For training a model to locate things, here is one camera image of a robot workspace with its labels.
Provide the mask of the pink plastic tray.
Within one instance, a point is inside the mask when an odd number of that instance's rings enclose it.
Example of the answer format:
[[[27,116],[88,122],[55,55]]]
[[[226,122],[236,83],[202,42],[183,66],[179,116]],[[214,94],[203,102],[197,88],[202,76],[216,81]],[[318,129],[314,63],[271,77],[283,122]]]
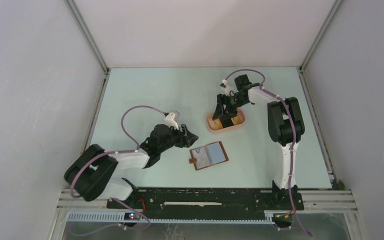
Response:
[[[213,134],[238,129],[242,127],[246,121],[246,117],[240,108],[238,109],[237,115],[232,118],[221,117],[220,119],[213,120],[212,116],[212,114],[209,114],[206,117],[205,122],[207,129]]]

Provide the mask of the white credit card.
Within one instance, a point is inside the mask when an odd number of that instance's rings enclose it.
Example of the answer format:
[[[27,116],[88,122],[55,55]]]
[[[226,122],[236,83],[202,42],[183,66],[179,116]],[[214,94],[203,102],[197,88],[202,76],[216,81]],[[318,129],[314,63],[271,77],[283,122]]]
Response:
[[[209,167],[212,164],[210,157],[204,147],[196,148],[192,151],[192,153],[196,159],[195,166],[197,169],[203,169]]]

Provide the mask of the brown leather card holder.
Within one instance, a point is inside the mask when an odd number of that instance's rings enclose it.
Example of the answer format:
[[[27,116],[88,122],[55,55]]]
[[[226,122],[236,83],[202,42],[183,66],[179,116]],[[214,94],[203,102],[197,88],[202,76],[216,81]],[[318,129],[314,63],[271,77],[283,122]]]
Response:
[[[195,165],[196,159],[194,158],[193,150],[197,149],[197,148],[201,148],[201,147],[205,148],[205,150],[206,150],[206,152],[210,158],[211,165],[208,167],[205,167],[205,168],[197,169],[197,167]],[[194,169],[196,171],[203,170],[203,169],[206,169],[206,168],[209,168],[209,167],[212,167],[212,166],[215,166],[215,165],[229,161],[229,157],[228,157],[227,152],[224,148],[224,145],[221,141],[212,142],[212,143],[209,143],[209,144],[206,144],[204,146],[197,147],[197,148],[191,149],[189,151],[190,159],[188,160],[189,163],[194,166]]]

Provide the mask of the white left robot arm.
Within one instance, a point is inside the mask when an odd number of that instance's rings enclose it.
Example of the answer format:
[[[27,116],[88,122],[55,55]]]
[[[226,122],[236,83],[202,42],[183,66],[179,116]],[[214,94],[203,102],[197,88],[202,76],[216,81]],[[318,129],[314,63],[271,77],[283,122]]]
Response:
[[[137,188],[118,174],[128,169],[146,169],[155,165],[163,152],[173,148],[190,148],[199,137],[185,124],[179,129],[157,124],[139,149],[105,151],[100,145],[90,145],[64,173],[73,198],[86,202],[98,198],[116,198],[125,208],[138,202]]]

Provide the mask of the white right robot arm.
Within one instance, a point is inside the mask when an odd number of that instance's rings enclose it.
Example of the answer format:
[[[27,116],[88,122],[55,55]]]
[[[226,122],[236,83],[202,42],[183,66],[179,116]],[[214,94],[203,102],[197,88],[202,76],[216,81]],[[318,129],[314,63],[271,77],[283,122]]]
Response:
[[[290,195],[297,186],[296,151],[305,133],[299,101],[296,97],[282,98],[267,90],[262,83],[251,83],[246,74],[236,77],[234,83],[235,88],[232,88],[227,79],[221,81],[223,93],[216,96],[211,122],[216,124],[218,130],[224,130],[235,125],[242,106],[252,104],[266,109],[268,133],[278,145],[281,155],[280,166],[273,180],[275,192],[271,194],[270,201],[275,208],[284,209],[290,204]]]

